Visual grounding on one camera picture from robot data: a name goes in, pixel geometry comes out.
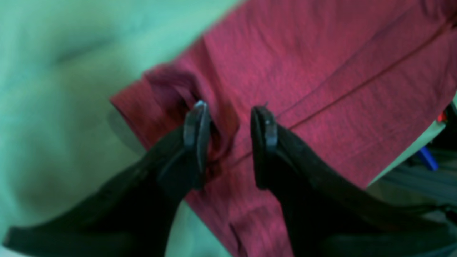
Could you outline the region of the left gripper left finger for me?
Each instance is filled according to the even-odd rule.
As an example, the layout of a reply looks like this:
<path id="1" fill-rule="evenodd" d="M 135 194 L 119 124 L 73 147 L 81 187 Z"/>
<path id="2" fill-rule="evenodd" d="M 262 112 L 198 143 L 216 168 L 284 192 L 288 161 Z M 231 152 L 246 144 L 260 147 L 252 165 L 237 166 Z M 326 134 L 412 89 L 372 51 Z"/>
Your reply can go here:
<path id="1" fill-rule="evenodd" d="M 140 161 L 57 218 L 10 228 L 3 246 L 32 257 L 163 257 L 179 204 L 204 187 L 210 122 L 199 101 Z"/>

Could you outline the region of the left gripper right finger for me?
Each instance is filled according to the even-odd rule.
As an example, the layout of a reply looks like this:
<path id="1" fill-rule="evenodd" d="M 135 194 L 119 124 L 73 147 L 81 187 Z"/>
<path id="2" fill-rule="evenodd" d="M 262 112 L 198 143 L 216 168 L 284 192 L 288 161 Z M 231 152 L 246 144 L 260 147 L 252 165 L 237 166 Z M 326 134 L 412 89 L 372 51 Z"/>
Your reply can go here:
<path id="1" fill-rule="evenodd" d="M 256 186 L 281 205 L 296 257 L 449 257 L 456 250 L 450 205 L 393 206 L 323 162 L 266 107 L 251 110 Z"/>

